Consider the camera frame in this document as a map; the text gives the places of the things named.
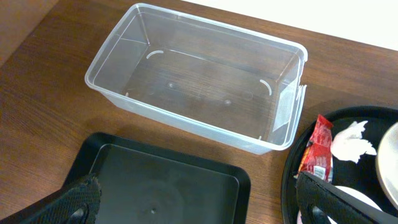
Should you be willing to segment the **round black tray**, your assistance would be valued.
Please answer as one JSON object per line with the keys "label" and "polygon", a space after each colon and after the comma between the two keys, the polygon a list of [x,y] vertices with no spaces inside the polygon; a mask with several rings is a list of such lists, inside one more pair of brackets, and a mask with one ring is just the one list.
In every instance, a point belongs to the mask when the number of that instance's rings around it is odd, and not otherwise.
{"label": "round black tray", "polygon": [[[374,148],[378,148],[384,133],[397,122],[397,110],[379,106],[354,106],[326,114],[325,118],[333,123],[332,136],[346,129],[352,122],[367,121],[363,138]],[[305,147],[313,133],[311,124],[293,143],[285,162],[281,185],[281,208],[284,223],[295,223],[299,207],[296,201],[296,179]],[[333,159],[333,180],[335,186],[355,189],[378,205],[383,212],[397,216],[397,209],[391,204],[377,179],[376,157],[362,155],[358,163]]]}

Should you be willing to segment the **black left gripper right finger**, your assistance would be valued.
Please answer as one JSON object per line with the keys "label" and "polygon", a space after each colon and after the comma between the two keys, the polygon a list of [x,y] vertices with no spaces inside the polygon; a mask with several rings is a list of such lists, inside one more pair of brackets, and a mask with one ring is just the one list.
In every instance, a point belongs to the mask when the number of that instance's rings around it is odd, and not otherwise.
{"label": "black left gripper right finger", "polygon": [[304,224],[397,223],[397,217],[382,212],[337,187],[308,173],[299,174],[296,182],[297,203]]}

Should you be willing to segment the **pink bowl with rice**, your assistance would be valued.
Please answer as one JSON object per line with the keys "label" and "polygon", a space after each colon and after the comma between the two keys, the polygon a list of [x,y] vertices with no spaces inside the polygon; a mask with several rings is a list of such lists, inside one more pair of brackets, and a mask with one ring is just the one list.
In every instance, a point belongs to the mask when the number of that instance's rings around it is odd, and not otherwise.
{"label": "pink bowl with rice", "polygon": [[[335,186],[335,187],[337,187],[338,189],[344,191],[345,193],[355,197],[356,199],[358,199],[358,200],[360,200],[360,201],[372,206],[373,208],[376,208],[376,209],[382,211],[381,208],[375,202],[373,202],[368,196],[366,196],[365,194],[363,194],[363,193],[361,193],[361,192],[359,192],[359,191],[357,191],[355,189],[349,188],[349,187],[344,187],[344,186]],[[329,219],[330,223],[337,224],[337,222],[335,222],[330,217],[328,217],[328,219]],[[298,211],[296,223],[297,224],[302,224],[301,211]]]}

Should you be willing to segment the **crumpled white tissue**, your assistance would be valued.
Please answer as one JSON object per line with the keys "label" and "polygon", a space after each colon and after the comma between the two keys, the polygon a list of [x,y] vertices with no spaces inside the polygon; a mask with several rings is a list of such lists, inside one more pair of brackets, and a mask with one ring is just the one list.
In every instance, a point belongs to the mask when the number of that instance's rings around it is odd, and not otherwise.
{"label": "crumpled white tissue", "polygon": [[363,139],[367,123],[368,121],[354,121],[346,129],[340,131],[331,144],[332,155],[340,161],[351,161],[355,164],[364,154],[376,156],[377,151],[372,143]]}

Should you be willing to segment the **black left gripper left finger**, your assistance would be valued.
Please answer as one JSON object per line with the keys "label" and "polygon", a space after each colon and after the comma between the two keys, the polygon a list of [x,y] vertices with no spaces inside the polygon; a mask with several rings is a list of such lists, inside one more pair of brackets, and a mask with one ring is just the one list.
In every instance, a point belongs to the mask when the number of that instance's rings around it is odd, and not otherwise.
{"label": "black left gripper left finger", "polygon": [[2,219],[1,223],[90,224],[96,221],[100,203],[100,183],[94,174],[89,174]]}

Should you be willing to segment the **black rectangular tray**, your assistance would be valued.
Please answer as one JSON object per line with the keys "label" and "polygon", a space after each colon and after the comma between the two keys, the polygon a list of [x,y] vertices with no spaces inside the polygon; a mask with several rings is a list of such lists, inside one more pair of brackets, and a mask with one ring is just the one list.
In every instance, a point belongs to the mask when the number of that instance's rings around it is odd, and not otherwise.
{"label": "black rectangular tray", "polygon": [[240,167],[107,133],[87,137],[65,179],[94,174],[97,223],[242,224],[251,180]]}

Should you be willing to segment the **red snack wrapper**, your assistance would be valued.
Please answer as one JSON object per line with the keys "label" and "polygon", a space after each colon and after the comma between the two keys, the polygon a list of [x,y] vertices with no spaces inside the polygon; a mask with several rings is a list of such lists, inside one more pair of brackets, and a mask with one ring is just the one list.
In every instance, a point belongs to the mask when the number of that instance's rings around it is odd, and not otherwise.
{"label": "red snack wrapper", "polygon": [[309,172],[312,175],[332,182],[333,180],[333,156],[331,153],[333,124],[324,116],[318,115],[315,127],[304,150],[298,172],[294,176],[299,177],[301,172]]}

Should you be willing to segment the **beige plate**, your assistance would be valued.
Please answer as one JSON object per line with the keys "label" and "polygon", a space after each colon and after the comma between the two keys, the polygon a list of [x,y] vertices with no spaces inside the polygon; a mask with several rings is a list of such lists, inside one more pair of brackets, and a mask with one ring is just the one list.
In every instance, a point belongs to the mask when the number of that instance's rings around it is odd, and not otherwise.
{"label": "beige plate", "polygon": [[397,123],[384,133],[379,143],[376,173],[383,192],[397,209]]}

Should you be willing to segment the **clear plastic bin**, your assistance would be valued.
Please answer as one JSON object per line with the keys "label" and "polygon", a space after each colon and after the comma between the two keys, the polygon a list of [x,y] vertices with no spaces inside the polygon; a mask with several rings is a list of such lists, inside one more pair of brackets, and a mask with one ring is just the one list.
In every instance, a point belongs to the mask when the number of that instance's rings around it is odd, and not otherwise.
{"label": "clear plastic bin", "polygon": [[119,108],[265,154],[294,141],[307,59],[296,42],[137,3],[102,44],[85,82]]}

